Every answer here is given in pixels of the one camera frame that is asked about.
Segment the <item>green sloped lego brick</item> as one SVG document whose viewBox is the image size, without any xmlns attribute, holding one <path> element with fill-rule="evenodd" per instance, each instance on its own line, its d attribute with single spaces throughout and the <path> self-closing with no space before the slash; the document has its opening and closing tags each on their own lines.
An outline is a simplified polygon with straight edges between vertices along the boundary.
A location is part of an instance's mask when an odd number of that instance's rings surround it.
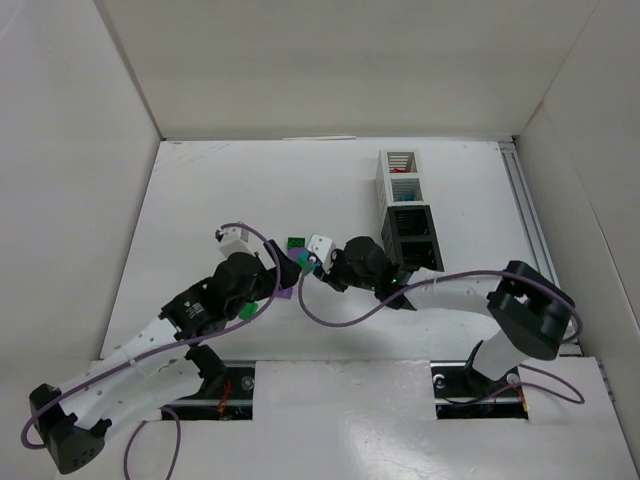
<svg viewBox="0 0 640 480">
<path fill-rule="evenodd" d="M 251 320 L 258 312 L 260 306 L 257 302 L 247 303 L 238 313 L 238 318 L 242 321 Z"/>
</svg>

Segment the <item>teal long lego brick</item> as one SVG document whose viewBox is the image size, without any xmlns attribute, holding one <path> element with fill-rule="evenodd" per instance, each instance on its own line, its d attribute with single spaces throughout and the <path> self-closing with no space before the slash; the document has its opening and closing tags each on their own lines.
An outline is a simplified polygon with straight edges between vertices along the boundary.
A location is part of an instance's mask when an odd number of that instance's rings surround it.
<svg viewBox="0 0 640 480">
<path fill-rule="evenodd" d="M 303 252 L 297 259 L 297 263 L 301 267 L 301 274 L 303 276 L 309 275 L 315 269 L 314 257 L 309 252 Z"/>
</svg>

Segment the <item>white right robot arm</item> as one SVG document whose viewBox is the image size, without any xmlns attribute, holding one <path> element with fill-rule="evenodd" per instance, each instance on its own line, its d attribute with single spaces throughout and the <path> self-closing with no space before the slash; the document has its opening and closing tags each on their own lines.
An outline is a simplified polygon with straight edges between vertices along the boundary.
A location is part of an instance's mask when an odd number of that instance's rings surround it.
<svg viewBox="0 0 640 480">
<path fill-rule="evenodd" d="M 319 263 L 315 276 L 338 292 L 368 290 L 394 310 L 442 309 L 493 319 L 498 332 L 480 341 L 466 364 L 470 374 L 488 381 L 500 381 L 528 359 L 555 359 L 575 319 L 574 301 L 522 261 L 499 271 L 446 274 L 395 263 L 367 236 L 338 248 L 315 234 L 309 250 Z"/>
</svg>

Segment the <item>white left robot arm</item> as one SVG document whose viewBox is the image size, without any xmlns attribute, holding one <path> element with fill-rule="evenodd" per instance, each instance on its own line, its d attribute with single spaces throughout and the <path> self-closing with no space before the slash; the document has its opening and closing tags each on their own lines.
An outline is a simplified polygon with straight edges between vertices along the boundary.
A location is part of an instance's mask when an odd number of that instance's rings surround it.
<svg viewBox="0 0 640 480">
<path fill-rule="evenodd" d="M 159 315 L 100 364 L 60 386 L 29 395 L 33 427 L 62 475 L 94 460 L 122 427 L 191 395 L 211 395 L 227 368 L 206 345 L 241 311 L 297 282 L 301 268 L 274 241 L 266 268 L 255 253 L 227 255 L 207 277 L 176 295 Z"/>
</svg>

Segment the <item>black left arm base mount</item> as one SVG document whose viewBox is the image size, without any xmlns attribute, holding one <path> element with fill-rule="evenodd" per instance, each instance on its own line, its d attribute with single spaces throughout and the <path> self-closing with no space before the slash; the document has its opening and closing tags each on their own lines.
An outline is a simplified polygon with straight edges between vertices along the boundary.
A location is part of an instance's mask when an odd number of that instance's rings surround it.
<svg viewBox="0 0 640 480">
<path fill-rule="evenodd" d="M 197 367 L 198 390 L 166 405 L 180 420 L 248 421 L 253 419 L 253 361 L 225 363 L 209 347 L 191 347 L 186 358 Z"/>
</svg>

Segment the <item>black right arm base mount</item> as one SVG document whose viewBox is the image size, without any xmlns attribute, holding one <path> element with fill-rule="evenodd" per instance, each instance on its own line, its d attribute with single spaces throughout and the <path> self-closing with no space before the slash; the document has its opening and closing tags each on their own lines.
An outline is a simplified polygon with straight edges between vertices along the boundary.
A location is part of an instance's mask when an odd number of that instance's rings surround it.
<svg viewBox="0 0 640 480">
<path fill-rule="evenodd" d="M 430 371 L 438 420 L 529 418 L 516 368 L 499 380 L 488 379 L 463 362 L 432 362 Z"/>
</svg>

